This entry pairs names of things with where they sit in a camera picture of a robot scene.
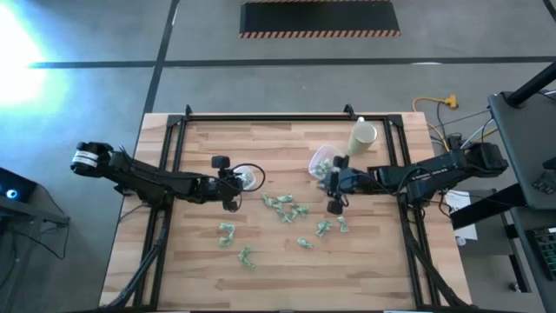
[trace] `paper cup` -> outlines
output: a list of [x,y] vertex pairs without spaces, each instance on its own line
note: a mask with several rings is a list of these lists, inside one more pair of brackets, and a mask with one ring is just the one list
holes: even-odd
[[367,151],[368,147],[376,140],[377,133],[378,131],[371,123],[365,122],[365,119],[360,117],[351,129],[347,153],[354,156]]

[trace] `yellow extension cord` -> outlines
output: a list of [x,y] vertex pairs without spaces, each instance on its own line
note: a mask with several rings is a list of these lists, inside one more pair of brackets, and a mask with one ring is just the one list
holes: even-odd
[[[440,99],[440,98],[433,98],[433,97],[418,97],[415,98],[414,101],[411,103],[411,107],[414,109],[414,112],[417,112],[417,108],[415,108],[415,105],[417,104],[418,101],[420,100],[428,100],[428,101],[433,101],[436,103],[443,103],[448,105],[450,108],[457,108],[457,104],[455,103],[455,96],[450,96],[447,99]],[[446,149],[447,152],[450,151],[450,148],[448,147],[448,144],[446,142],[446,138],[444,138],[444,136],[442,136],[442,133],[439,132],[436,127],[434,127],[431,123],[427,122],[428,127],[431,128],[431,130],[436,131],[436,133],[438,134],[438,136],[440,137],[440,140],[442,141],[442,144],[444,145],[444,149]]]
[[[443,103],[451,109],[457,109],[458,108],[458,104],[455,101],[455,95],[451,95],[450,97],[448,97],[446,99],[440,99],[440,98],[434,98],[434,97],[418,97],[418,98],[415,98],[413,100],[413,102],[411,103],[411,107],[413,108],[414,112],[417,112],[417,108],[415,107],[415,105],[420,100],[428,100],[428,101],[432,101],[432,102],[436,102],[436,103]],[[431,130],[434,130],[438,134],[440,140],[442,141],[442,145],[444,146],[444,149],[446,149],[446,152],[449,152],[450,148],[448,147],[448,144],[446,142],[446,138],[444,136],[442,136],[442,133],[440,133],[440,131],[436,127],[434,127],[434,125],[430,124],[429,122],[427,122],[427,125],[428,125],[428,127],[430,127]],[[493,129],[487,131],[481,137],[473,140],[472,143],[477,143],[479,140],[481,140],[483,138],[486,138],[486,137],[492,135],[493,133],[495,133],[497,131],[498,131],[498,127],[495,127]]]

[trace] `crumpled green paper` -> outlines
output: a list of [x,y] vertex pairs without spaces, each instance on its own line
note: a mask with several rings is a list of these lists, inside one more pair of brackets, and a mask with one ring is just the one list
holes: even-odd
[[307,216],[307,212],[309,211],[309,207],[307,205],[299,205],[297,203],[291,203],[293,210],[296,210],[301,217]]
[[303,237],[297,238],[297,243],[298,243],[301,247],[306,248],[306,249],[311,249],[311,248],[313,248],[313,244],[309,243],[309,242],[308,242],[305,238],[303,238]]
[[325,231],[330,230],[330,225],[332,225],[332,223],[330,223],[329,221],[318,222],[316,224],[317,231],[314,234],[318,237],[322,237]]
[[251,253],[251,250],[252,250],[251,246],[246,245],[245,248],[243,248],[242,252],[240,252],[240,254],[237,255],[237,257],[240,259],[240,262],[243,263],[243,266],[245,266],[248,269],[254,269],[256,267],[256,265],[254,265],[247,259],[247,256],[249,253]]
[[298,214],[299,212],[296,209],[292,209],[292,212],[288,216],[289,220],[293,222]]
[[294,197],[292,195],[285,195],[285,196],[277,196],[276,200],[280,201],[281,203],[290,203],[294,201]]
[[227,237],[220,237],[218,245],[220,247],[228,247],[234,242],[235,226],[230,223],[220,223],[220,230],[226,230],[229,234]]
[[346,219],[344,219],[344,216],[338,217],[338,222],[340,222],[341,232],[349,232],[349,227],[346,225]]
[[[290,194],[278,196],[276,199],[274,199],[273,197],[268,196],[266,193],[263,193],[262,201],[265,203],[266,206],[275,208],[276,214],[278,214],[282,223],[292,223],[298,215],[301,215],[301,217],[305,217],[307,216],[307,212],[309,210],[308,206],[295,203],[294,197]],[[292,207],[291,213],[286,213],[286,211],[284,210],[284,203],[289,203],[289,205]]]
[[271,198],[270,196],[267,196],[266,193],[262,194],[262,201],[264,202],[264,204],[270,208],[275,208],[275,209],[282,209],[283,208],[283,203]]
[[324,179],[328,172],[334,167],[330,159],[325,159],[316,163],[316,165],[311,169],[311,174]]
[[278,214],[282,223],[292,223],[290,216],[284,211],[284,209],[276,209],[276,214]]

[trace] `white paper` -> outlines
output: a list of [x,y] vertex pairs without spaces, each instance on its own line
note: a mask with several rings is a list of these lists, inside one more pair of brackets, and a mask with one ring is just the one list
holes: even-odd
[[[463,209],[471,204],[469,192],[466,191],[450,190],[446,193],[446,196],[444,198],[446,200],[446,203],[453,208],[454,212]],[[477,230],[475,229],[474,224],[466,226],[464,228],[460,228],[454,233],[456,236],[460,236],[462,238],[477,240]]]

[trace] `metal bracket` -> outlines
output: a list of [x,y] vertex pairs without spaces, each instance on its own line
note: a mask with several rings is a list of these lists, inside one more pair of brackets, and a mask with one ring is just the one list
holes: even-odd
[[399,114],[393,114],[388,116],[390,123],[396,125],[396,127],[403,127],[403,118]]
[[185,105],[185,121],[188,121],[190,119],[189,115],[191,115],[191,113],[193,113],[193,110],[191,109],[189,104],[186,104]]
[[346,104],[344,107],[344,113],[349,114],[349,119],[352,121],[357,121],[358,116],[354,112],[354,108],[352,108],[351,104]]
[[182,121],[182,117],[181,115],[171,115],[168,116],[168,120],[166,121],[166,127],[174,127],[176,126],[179,122]]

